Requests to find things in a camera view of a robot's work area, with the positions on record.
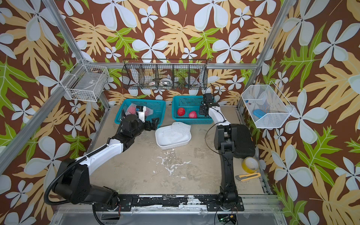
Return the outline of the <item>red apple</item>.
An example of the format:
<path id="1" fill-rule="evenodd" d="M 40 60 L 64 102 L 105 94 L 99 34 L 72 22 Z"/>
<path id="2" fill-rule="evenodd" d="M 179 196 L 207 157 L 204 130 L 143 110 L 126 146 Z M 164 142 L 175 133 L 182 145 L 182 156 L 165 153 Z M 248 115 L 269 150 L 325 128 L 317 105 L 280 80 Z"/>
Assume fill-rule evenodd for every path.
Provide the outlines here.
<path id="1" fill-rule="evenodd" d="M 196 119 L 198 117 L 196 111 L 190 112 L 188 116 L 190 119 Z"/>
<path id="2" fill-rule="evenodd" d="M 184 116 L 185 114 L 186 114 L 186 110 L 185 110 L 184 108 L 182 108 L 182 107 L 178 108 L 178 110 L 177 110 L 177 115 L 178 115 L 179 117 L 182 117 L 182 116 Z"/>

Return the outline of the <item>white foam net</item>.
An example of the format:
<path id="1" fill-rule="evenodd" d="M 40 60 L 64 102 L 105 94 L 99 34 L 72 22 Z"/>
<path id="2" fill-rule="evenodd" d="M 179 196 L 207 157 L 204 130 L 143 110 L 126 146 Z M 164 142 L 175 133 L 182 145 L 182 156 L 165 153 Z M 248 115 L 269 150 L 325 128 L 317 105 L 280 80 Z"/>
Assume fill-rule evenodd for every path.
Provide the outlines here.
<path id="1" fill-rule="evenodd" d="M 183 138 L 183 133 L 175 130 L 175 129 L 167 129 L 163 132 L 164 137 L 168 138 L 169 142 L 177 143 Z"/>
<path id="2" fill-rule="evenodd" d="M 184 136 L 189 136 L 190 135 L 191 126 L 188 125 L 188 124 L 185 124 L 185 123 L 182 123 L 182 122 L 174 122 L 171 125 L 171 128 L 181 132 Z"/>

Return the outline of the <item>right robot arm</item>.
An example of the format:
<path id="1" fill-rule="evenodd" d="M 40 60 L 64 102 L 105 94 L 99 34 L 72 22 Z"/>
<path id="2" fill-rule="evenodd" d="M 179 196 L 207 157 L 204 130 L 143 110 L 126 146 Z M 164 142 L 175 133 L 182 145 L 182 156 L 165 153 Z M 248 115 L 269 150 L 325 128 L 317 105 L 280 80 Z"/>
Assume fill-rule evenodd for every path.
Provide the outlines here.
<path id="1" fill-rule="evenodd" d="M 214 147 L 220 155 L 222 173 L 219 205 L 223 210 L 232 209 L 239 202 L 239 197 L 234 180 L 233 153 L 235 151 L 235 142 L 232 137 L 231 123 L 225 118 L 219 104 L 214 102 L 214 97 L 210 93 L 203 94 L 199 113 L 209 116 L 214 122 L 216 128 Z"/>

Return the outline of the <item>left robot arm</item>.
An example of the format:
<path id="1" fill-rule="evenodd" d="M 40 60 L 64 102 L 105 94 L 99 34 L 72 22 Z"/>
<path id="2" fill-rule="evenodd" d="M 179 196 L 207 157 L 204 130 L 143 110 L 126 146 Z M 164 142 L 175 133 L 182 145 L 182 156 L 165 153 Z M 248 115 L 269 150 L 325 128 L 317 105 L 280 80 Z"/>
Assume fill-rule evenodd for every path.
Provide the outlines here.
<path id="1" fill-rule="evenodd" d="M 48 205 L 98 204 L 115 209 L 119 201 L 118 192 L 109 187 L 92 185 L 90 175 L 108 160 L 129 149 L 143 131 L 156 130 L 158 125 L 159 118 L 146 121 L 134 114 L 126 115 L 116 134 L 106 144 L 83 157 L 61 162 L 56 177 L 45 190 L 44 202 Z"/>

